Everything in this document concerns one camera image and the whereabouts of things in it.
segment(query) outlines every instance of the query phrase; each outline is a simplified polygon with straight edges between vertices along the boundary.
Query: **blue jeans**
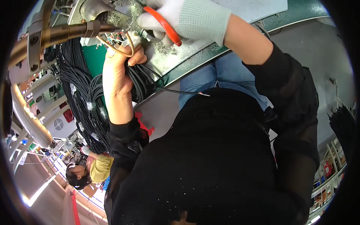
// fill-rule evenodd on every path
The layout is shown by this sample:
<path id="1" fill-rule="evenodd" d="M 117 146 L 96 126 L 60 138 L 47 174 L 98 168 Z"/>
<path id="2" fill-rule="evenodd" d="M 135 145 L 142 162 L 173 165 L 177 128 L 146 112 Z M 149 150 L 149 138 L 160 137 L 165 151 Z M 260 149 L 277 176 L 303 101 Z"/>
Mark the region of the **blue jeans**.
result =
<path id="1" fill-rule="evenodd" d="M 256 90 L 255 76 L 242 64 L 241 59 L 234 52 L 227 53 L 200 67 L 180 81 L 180 91 L 199 92 L 212 87 L 244 92 L 255 98 L 263 110 L 267 108 L 267 97 L 260 95 Z M 180 94 L 180 110 L 192 96 L 194 95 Z"/>

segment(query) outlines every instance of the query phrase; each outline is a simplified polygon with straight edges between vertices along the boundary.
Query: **sleeve cuff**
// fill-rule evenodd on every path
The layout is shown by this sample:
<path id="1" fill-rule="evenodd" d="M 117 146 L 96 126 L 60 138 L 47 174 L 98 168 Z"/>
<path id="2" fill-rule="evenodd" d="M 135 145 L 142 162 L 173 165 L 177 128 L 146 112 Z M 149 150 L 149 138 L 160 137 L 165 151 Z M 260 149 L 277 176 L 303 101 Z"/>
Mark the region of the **sleeve cuff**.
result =
<path id="1" fill-rule="evenodd" d="M 254 74 L 258 84 L 266 88 L 280 88 L 287 83 L 290 77 L 290 59 L 274 44 L 273 52 L 263 65 L 244 66 Z"/>
<path id="2" fill-rule="evenodd" d="M 127 139 L 130 136 L 132 136 L 133 133 L 136 133 L 139 131 L 140 124 L 138 122 L 138 119 L 133 116 L 133 118 L 130 120 L 130 122 L 126 124 L 113 124 L 110 122 L 110 131 L 111 133 L 119 139 Z"/>

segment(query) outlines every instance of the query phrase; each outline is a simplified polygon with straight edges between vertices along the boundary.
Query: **black hair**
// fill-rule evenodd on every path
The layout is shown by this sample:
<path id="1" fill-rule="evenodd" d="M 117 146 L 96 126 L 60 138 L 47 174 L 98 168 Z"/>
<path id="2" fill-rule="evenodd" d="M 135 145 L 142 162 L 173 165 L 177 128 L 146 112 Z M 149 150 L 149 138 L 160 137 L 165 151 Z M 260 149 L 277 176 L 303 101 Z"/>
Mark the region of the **black hair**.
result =
<path id="1" fill-rule="evenodd" d="M 67 165 L 67 167 L 66 167 L 66 180 L 75 189 L 82 190 L 91 183 L 90 173 L 88 171 L 86 171 L 86 175 L 82 176 L 82 178 L 80 180 L 78 180 L 77 175 L 70 172 L 70 170 L 69 170 L 69 167 L 74 166 L 74 165 L 77 166 L 78 163 L 70 163 L 69 165 Z"/>

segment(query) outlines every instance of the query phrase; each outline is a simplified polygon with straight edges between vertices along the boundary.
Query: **white work glove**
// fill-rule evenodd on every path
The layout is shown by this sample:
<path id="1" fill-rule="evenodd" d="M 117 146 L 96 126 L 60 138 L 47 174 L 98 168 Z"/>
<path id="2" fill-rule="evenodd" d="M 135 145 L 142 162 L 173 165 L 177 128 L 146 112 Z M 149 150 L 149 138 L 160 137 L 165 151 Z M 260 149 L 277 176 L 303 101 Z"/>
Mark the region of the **white work glove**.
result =
<path id="1" fill-rule="evenodd" d="M 83 147 L 81 147 L 80 148 L 80 151 L 83 153 L 83 154 L 85 154 L 85 155 L 89 155 L 89 153 L 90 153 L 90 148 L 88 147 L 88 146 L 83 146 Z"/>
<path id="2" fill-rule="evenodd" d="M 146 5 L 157 9 L 178 35 L 194 40 L 210 40 L 223 45 L 231 10 L 210 0 L 147 0 Z M 137 24 L 153 30 L 154 36 L 166 46 L 173 45 L 164 28 L 149 13 L 141 14 Z"/>

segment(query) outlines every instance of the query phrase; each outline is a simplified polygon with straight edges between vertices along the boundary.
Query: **stripped wire end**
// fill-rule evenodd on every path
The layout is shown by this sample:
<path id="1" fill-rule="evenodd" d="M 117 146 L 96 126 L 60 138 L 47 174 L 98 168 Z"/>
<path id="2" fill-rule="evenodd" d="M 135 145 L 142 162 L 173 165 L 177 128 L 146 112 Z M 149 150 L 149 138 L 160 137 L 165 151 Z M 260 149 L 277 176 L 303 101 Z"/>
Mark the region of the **stripped wire end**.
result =
<path id="1" fill-rule="evenodd" d="M 205 96 L 209 96 L 209 97 L 210 97 L 210 95 L 204 94 L 204 93 L 202 93 L 202 92 L 198 92 L 198 94 L 199 94 L 199 95 L 205 95 Z"/>

